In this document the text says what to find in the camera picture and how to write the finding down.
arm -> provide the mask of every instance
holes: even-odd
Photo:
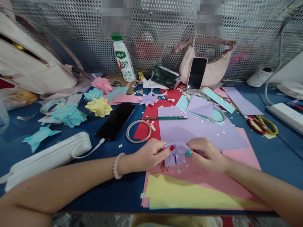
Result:
[[[240,162],[223,156],[206,138],[195,138],[187,144],[192,150],[203,151],[205,157],[192,152],[202,167],[224,172],[264,200],[292,226],[303,225],[303,191]]]
[[[134,154],[119,159],[119,175],[146,171],[171,153],[163,141],[150,139]],[[50,226],[51,214],[93,187],[114,178],[116,157],[81,162],[41,173],[0,198],[0,226]]]

white plastic bottle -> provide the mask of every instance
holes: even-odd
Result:
[[[115,56],[126,82],[134,82],[136,75],[134,73],[133,65],[130,60],[128,50],[123,42],[122,36],[111,36],[114,43]]]

paper flower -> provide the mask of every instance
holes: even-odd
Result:
[[[94,99],[93,101],[88,102],[85,108],[94,112],[95,116],[99,117],[105,117],[113,110],[104,98]]]
[[[84,99],[91,101],[94,98],[103,98],[103,91],[98,90],[98,88],[94,88],[86,93],[84,93]]]
[[[113,87],[106,78],[98,77],[92,82],[92,85],[95,88],[102,90],[105,94],[109,94],[113,90]]]
[[[148,95],[142,96],[140,98],[141,98],[140,105],[142,104],[145,104],[145,106],[155,105],[155,103],[158,102],[157,96],[153,96],[151,92]]]
[[[50,129],[50,125],[51,124],[49,124],[46,127],[40,127],[38,132],[31,135],[30,137],[26,137],[22,142],[28,143],[32,148],[32,152],[34,153],[36,151],[36,149],[38,148],[38,146],[40,145],[40,143],[42,142],[42,140],[44,140],[45,138],[47,138],[49,136],[62,132],[62,131],[55,131],[55,130],[52,131]]]
[[[73,128],[79,126],[83,121],[86,121],[87,114],[78,110],[76,105],[67,105],[57,109],[53,114],[53,119],[62,121],[65,125]]]
[[[164,145],[164,148],[170,147],[172,145],[174,145],[175,149],[166,159],[164,159],[166,167],[184,164],[186,162],[185,153],[187,150],[190,150],[190,148],[185,143],[170,143]]]

hand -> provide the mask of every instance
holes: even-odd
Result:
[[[170,147],[163,149],[165,144],[164,141],[151,138],[140,150],[131,154],[133,172],[147,171],[166,159],[171,150]]]
[[[229,159],[223,156],[219,150],[207,138],[194,138],[187,143],[192,150],[200,150],[203,156],[192,152],[192,157],[200,166],[213,172],[226,172]]]

scissors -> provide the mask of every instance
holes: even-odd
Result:
[[[279,133],[278,128],[275,126],[274,123],[272,123],[270,120],[266,119],[265,117],[262,117],[260,115],[256,116],[248,116],[248,125],[255,130],[257,133],[260,134],[271,134],[271,135],[277,135]],[[261,129],[257,129],[253,124],[252,121],[254,121]]]

